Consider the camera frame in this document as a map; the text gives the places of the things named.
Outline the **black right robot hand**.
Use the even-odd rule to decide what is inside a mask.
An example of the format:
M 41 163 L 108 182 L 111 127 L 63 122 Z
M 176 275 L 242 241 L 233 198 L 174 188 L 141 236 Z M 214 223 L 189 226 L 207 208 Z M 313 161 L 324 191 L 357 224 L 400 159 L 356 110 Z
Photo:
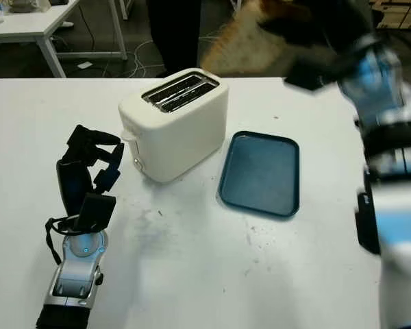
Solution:
M 261 1 L 260 9 L 263 30 L 302 47 L 343 52 L 375 29 L 367 1 Z

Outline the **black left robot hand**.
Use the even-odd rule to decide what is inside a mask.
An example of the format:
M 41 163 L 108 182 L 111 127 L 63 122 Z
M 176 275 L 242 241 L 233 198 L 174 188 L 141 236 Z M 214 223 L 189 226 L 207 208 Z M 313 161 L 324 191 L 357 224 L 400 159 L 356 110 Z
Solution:
M 60 194 L 68 216 L 77 215 L 88 193 L 110 191 L 120 176 L 124 144 L 115 135 L 77 125 L 68 149 L 56 163 Z

